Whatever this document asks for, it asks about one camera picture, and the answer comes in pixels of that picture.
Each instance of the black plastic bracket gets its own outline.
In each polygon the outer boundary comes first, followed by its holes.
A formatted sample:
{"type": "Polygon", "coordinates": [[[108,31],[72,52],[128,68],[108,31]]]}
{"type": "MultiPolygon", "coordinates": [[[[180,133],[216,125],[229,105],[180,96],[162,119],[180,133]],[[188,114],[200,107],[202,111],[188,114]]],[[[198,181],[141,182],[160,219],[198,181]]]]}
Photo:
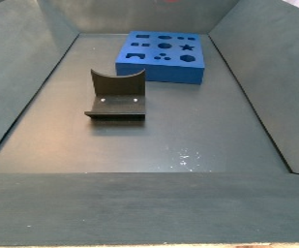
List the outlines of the black plastic bracket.
{"type": "Polygon", "coordinates": [[[145,118],[145,71],[109,77],[90,70],[94,88],[92,110],[84,114],[90,118],[145,118]]]}

